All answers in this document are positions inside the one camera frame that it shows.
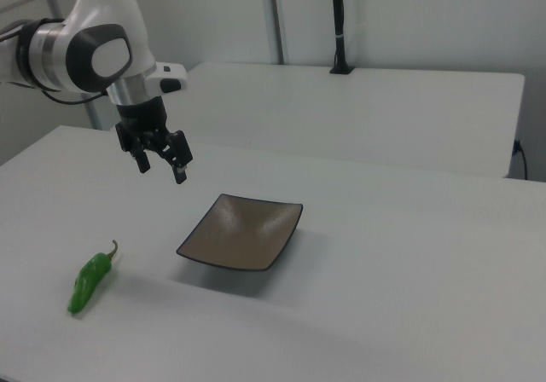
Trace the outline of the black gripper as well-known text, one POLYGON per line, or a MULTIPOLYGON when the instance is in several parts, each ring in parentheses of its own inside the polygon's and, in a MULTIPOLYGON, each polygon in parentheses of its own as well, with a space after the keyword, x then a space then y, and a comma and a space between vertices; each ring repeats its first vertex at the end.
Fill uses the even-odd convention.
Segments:
POLYGON ((141 142, 150 141, 151 150, 172 168, 176 184, 187 179, 187 166, 193 160, 186 136, 181 130, 166 128, 167 114, 163 98, 135 105, 117 105, 120 122, 115 125, 121 149, 136 161, 141 173, 150 169, 148 156, 141 142))

